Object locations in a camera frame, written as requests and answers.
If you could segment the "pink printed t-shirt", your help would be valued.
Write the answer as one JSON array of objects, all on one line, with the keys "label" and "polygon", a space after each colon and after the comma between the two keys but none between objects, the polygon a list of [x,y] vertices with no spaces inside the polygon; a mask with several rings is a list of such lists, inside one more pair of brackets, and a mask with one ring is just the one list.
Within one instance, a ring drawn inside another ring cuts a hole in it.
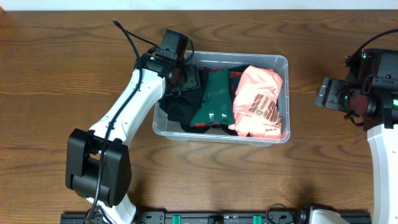
[{"label": "pink printed t-shirt", "polygon": [[238,136],[280,139],[282,121],[277,101],[283,79],[272,69],[254,67],[243,71],[233,100],[234,124]]}]

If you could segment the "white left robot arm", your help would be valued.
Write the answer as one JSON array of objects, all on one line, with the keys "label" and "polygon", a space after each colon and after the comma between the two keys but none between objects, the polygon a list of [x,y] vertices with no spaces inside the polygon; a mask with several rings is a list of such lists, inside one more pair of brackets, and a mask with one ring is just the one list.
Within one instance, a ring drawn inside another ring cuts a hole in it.
[{"label": "white left robot arm", "polygon": [[136,60],[128,86],[111,109],[67,142],[65,185],[92,207],[82,223],[132,223],[136,206],[127,191],[132,179],[129,146],[149,110],[163,96],[200,86],[194,55],[176,58],[147,52]]}]

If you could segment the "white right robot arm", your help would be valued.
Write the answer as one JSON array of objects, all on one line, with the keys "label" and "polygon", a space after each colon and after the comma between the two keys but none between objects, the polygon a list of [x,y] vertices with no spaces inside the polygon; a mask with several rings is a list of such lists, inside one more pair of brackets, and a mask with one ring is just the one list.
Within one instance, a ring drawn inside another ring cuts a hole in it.
[{"label": "white right robot arm", "polygon": [[373,160],[374,213],[338,212],[312,204],[295,217],[295,223],[397,223],[397,87],[394,80],[370,75],[363,79],[325,78],[315,104],[360,116]]}]

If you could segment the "black cloth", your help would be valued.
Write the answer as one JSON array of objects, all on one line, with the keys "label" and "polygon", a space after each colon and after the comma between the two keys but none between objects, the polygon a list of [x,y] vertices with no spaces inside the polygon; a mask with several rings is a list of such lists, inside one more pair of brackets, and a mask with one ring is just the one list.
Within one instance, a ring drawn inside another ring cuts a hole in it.
[{"label": "black cloth", "polygon": [[179,96],[163,96],[159,106],[167,114],[169,121],[190,124],[202,104],[208,82],[208,72],[199,70],[201,86],[194,90],[183,91]]}]

